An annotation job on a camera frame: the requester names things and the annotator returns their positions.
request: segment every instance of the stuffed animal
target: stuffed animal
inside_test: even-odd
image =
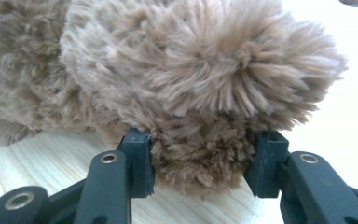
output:
[[[149,131],[158,185],[235,189],[258,133],[307,121],[346,69],[278,0],[0,0],[0,142]]]

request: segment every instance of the brown fur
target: brown fur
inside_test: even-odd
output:
[[[236,188],[253,134],[307,121],[345,60],[272,0],[0,0],[0,136],[153,136],[158,183]]]

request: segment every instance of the light wood surface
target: light wood surface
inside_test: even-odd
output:
[[[320,21],[334,35],[350,70],[320,103],[310,122],[282,132],[290,150],[305,150],[327,159],[341,177],[358,188],[358,8],[338,0],[286,0],[300,20]],[[0,147],[0,196],[22,186],[42,186],[49,194],[84,178],[90,160],[108,150],[97,133],[42,132],[9,147]],[[133,223],[282,223],[279,200],[254,198],[246,183],[229,194],[200,200],[167,189],[132,200]]]

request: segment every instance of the plush toy body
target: plush toy body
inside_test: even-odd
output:
[[[345,70],[331,38],[272,0],[0,0],[0,138],[153,137],[161,186],[235,188],[252,136],[290,129]]]

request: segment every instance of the fluffy fur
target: fluffy fur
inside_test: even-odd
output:
[[[263,131],[307,121],[345,60],[274,0],[0,0],[0,137],[153,136],[161,186],[236,188]]]

